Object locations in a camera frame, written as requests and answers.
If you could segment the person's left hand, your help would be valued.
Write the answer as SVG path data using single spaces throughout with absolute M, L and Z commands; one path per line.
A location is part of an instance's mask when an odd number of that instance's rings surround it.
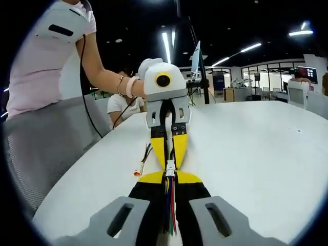
M 132 86 L 132 95 L 145 98 L 144 78 L 146 71 L 153 65 L 162 63 L 162 58 L 147 58 L 139 66 L 136 76 L 139 78 Z

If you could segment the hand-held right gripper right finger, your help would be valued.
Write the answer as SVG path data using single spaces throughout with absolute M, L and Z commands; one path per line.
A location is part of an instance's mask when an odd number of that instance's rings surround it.
M 249 219 L 220 196 L 211 196 L 197 176 L 176 173 L 176 218 L 183 245 L 284 245 L 263 237 Z

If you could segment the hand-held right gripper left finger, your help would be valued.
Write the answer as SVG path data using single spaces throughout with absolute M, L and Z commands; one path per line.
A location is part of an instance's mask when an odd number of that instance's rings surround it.
M 165 217 L 163 171 L 142 176 L 129 196 L 121 196 L 91 216 L 75 236 L 63 236 L 53 245 L 156 245 Z

